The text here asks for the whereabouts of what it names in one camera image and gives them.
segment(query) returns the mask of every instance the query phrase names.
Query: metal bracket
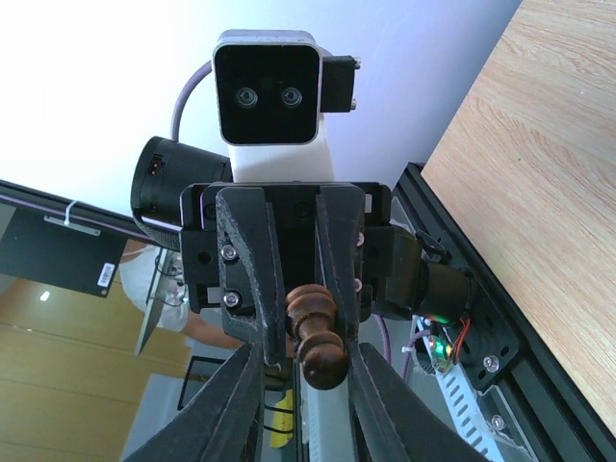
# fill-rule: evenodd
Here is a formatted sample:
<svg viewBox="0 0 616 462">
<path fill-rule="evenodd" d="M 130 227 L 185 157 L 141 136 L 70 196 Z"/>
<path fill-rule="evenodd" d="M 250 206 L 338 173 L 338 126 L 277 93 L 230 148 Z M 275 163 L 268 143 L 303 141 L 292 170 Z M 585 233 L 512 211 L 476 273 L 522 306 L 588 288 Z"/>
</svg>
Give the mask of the metal bracket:
<svg viewBox="0 0 616 462">
<path fill-rule="evenodd" d="M 253 316 L 224 309 L 222 326 L 229 335 L 262 343 L 266 364 L 282 368 L 286 353 L 285 287 L 271 204 L 261 188 L 229 187 L 216 194 L 216 210 L 223 299 L 230 293 L 250 298 L 255 309 Z M 229 244 L 240 259 L 235 265 L 229 265 L 221 254 Z"/>
<path fill-rule="evenodd" d="M 83 224 L 77 224 L 77 223 L 71 223 L 70 222 L 70 209 L 72 209 L 73 206 L 77 202 L 78 202 L 77 200 L 73 200 L 70 204 L 68 204 L 66 206 L 66 209 L 64 211 L 64 219 L 50 217 L 48 215 L 45 215 L 43 217 L 43 219 L 45 221 L 47 221 L 48 223 L 58 224 L 60 226 L 66 227 L 66 228 L 70 228 L 70 229 L 73 229 L 75 231 L 79 231 L 80 233 L 89 234 L 91 236 L 100 236 L 100 229 L 94 229 L 94 228 L 90 228 L 90 227 L 84 226 Z"/>
</svg>

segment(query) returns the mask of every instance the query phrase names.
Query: white cable clip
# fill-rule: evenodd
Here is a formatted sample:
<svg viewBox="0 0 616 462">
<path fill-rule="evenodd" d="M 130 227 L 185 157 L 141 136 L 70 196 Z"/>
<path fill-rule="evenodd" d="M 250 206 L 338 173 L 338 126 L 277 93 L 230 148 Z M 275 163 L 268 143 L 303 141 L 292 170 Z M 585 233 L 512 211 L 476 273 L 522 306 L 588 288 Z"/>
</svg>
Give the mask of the white cable clip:
<svg viewBox="0 0 616 462">
<path fill-rule="evenodd" d="M 66 210 L 64 212 L 64 226 L 70 226 L 70 209 L 73 208 L 73 205 L 75 205 L 77 203 L 77 200 L 73 200 L 70 204 L 68 204 L 68 207 L 66 207 Z"/>
</svg>

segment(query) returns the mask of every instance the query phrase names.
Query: camera body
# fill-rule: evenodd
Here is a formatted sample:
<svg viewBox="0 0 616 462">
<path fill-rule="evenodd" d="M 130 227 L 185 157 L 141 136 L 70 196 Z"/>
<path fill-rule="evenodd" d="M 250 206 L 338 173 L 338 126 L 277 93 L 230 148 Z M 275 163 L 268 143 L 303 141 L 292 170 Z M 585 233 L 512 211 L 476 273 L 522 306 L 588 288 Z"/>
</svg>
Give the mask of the camera body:
<svg viewBox="0 0 616 462">
<path fill-rule="evenodd" d="M 227 31 L 212 63 L 228 144 L 306 144 L 317 136 L 322 56 L 310 34 Z"/>
</svg>

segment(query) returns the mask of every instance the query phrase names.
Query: barcode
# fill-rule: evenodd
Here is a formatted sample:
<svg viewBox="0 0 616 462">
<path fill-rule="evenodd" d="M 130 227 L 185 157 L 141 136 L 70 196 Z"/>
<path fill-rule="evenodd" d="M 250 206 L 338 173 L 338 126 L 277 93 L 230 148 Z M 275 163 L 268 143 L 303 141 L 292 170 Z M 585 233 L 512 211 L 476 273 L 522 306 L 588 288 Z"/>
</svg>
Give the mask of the barcode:
<svg viewBox="0 0 616 462">
<path fill-rule="evenodd" d="M 100 277 L 98 278 L 98 285 L 100 287 L 109 287 L 109 284 L 112 282 L 112 276 L 114 275 L 115 269 L 116 265 L 111 263 L 106 263 L 103 265 L 103 270 L 100 272 Z"/>
</svg>

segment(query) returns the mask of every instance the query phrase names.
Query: cable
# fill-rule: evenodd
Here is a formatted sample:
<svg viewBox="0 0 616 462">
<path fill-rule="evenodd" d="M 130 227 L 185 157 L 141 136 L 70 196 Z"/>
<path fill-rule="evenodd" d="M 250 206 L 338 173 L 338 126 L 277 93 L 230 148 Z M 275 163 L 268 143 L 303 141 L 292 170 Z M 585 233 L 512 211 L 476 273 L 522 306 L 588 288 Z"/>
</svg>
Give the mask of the cable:
<svg viewBox="0 0 616 462">
<path fill-rule="evenodd" d="M 464 343 L 464 339 L 466 339 L 466 336 L 469 333 L 469 329 L 471 328 L 471 320 L 464 321 L 460 319 L 460 321 L 462 322 L 463 327 L 462 327 L 462 332 L 460 332 L 460 335 L 458 335 L 458 338 L 455 340 L 455 343 L 453 344 L 452 356 L 455 355 L 453 364 L 458 364 L 458 361 L 460 360 L 460 351 L 462 349 L 462 344 Z"/>
<path fill-rule="evenodd" d="M 264 407 L 269 411 L 282 412 L 283 414 L 293 414 L 291 409 L 280 409 L 279 407 L 268 406 L 267 404 L 264 404 Z"/>
<path fill-rule="evenodd" d="M 173 303 L 169 303 L 168 301 L 163 300 L 162 298 L 153 298 L 155 301 L 160 301 L 161 303 L 164 303 L 166 306 L 171 306 L 173 308 L 177 308 L 178 306 L 182 306 L 184 304 L 184 302 L 180 302 L 177 304 L 173 304 Z"/>
<path fill-rule="evenodd" d="M 40 211 L 45 212 L 47 214 L 59 215 L 59 216 L 62 216 L 62 217 L 64 216 L 64 212 L 65 212 L 65 210 L 58 211 L 58 210 L 50 209 L 49 207 L 43 207 L 41 205 L 33 204 L 32 202 L 28 202 L 28 201 L 25 201 L 25 200 L 13 199 L 12 197 L 9 197 L 9 196 L 3 195 L 3 194 L 0 194 L 0 200 L 6 200 L 6 201 L 11 202 L 11 203 L 16 204 L 16 205 L 23 205 L 23 206 L 26 206 L 26 207 L 30 207 L 32 209 L 40 210 Z M 104 228 L 113 229 L 114 231 L 117 231 L 117 232 L 120 232 L 120 233 L 124 233 L 124 234 L 129 235 L 129 236 L 134 236 L 136 238 L 148 239 L 149 241 L 152 241 L 152 238 L 150 238 L 149 236 L 147 236 L 145 234 L 135 233 L 133 231 L 129 231 L 128 229 L 119 228 L 117 226 L 112 226 L 111 224 L 103 223 L 101 221 L 96 221 L 95 219 L 79 217 L 77 215 L 71 215 L 71 218 L 72 219 L 79 219 L 80 221 L 85 221 L 86 223 L 92 223 L 92 224 L 96 224 L 98 226 L 103 226 Z"/>
<path fill-rule="evenodd" d="M 281 435 L 293 435 L 292 430 L 279 430 L 268 425 L 263 425 L 263 428 L 265 430 L 273 431 L 274 433 L 280 433 Z"/>
<path fill-rule="evenodd" d="M 408 341 L 408 344 L 406 345 L 406 347 L 408 348 L 412 348 L 415 343 L 421 338 L 421 337 L 426 337 L 430 335 L 430 329 L 424 329 L 424 330 L 420 330 L 419 332 L 416 332 L 413 337 L 411 337 Z M 411 353 L 406 352 L 404 353 L 404 364 L 402 366 L 402 373 L 400 374 L 400 376 L 406 380 L 406 375 L 408 374 L 408 366 L 411 362 Z"/>
<path fill-rule="evenodd" d="M 178 142 L 180 141 L 180 123 L 182 121 L 182 114 L 184 113 L 184 108 L 186 107 L 186 103 L 191 96 L 191 93 L 196 86 L 201 83 L 203 79 L 205 79 L 212 72 L 212 62 L 208 61 L 202 67 L 200 67 L 189 79 L 186 85 L 180 91 L 180 95 L 175 102 L 175 107 L 173 108 L 173 116 L 171 117 L 171 140 Z"/>
<path fill-rule="evenodd" d="M 154 266 L 156 267 L 156 271 L 159 272 L 160 274 L 162 274 L 163 276 L 166 276 L 166 277 L 176 277 L 176 276 L 181 276 L 182 275 L 182 271 L 178 271 L 175 274 L 170 274 L 168 272 L 164 272 L 159 267 L 160 263 L 161 263 L 161 256 L 157 255 L 156 258 L 154 259 Z"/>
<path fill-rule="evenodd" d="M 381 331 L 381 339 L 383 339 L 383 357 L 387 364 L 392 364 L 392 342 L 389 338 L 389 330 L 387 330 L 385 320 L 381 316 L 374 315 L 374 319 L 378 324 L 378 330 Z"/>
</svg>

